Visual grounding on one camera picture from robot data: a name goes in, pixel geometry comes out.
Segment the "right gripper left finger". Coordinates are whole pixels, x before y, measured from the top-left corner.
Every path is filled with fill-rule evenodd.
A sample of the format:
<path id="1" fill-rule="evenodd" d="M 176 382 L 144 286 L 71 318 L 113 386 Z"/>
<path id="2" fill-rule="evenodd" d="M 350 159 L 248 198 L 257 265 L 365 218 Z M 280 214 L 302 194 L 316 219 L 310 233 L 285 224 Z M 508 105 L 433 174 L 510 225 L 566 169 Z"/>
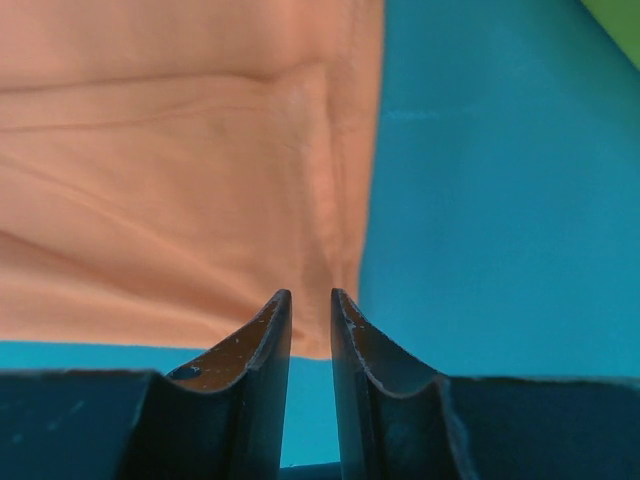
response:
<path id="1" fill-rule="evenodd" d="M 239 330 L 150 382 L 122 479 L 276 479 L 292 339 L 277 291 Z"/>

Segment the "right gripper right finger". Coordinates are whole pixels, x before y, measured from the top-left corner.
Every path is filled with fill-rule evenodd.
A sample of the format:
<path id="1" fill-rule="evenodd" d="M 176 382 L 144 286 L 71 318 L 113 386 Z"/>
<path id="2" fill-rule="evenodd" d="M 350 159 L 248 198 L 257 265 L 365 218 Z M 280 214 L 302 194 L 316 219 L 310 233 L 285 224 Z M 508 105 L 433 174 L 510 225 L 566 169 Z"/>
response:
<path id="1" fill-rule="evenodd" d="M 372 325 L 342 289 L 331 292 L 331 352 L 343 478 L 474 478 L 450 378 Z"/>

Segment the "orange t shirt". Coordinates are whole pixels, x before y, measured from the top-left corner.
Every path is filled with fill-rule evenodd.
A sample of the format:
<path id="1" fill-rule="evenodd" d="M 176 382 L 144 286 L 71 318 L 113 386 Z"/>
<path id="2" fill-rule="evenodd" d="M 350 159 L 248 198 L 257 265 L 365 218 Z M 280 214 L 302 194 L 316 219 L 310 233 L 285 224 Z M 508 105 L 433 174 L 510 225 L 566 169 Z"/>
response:
<path id="1" fill-rule="evenodd" d="M 1 336 L 204 348 L 355 293 L 381 1 L 5 1 Z"/>

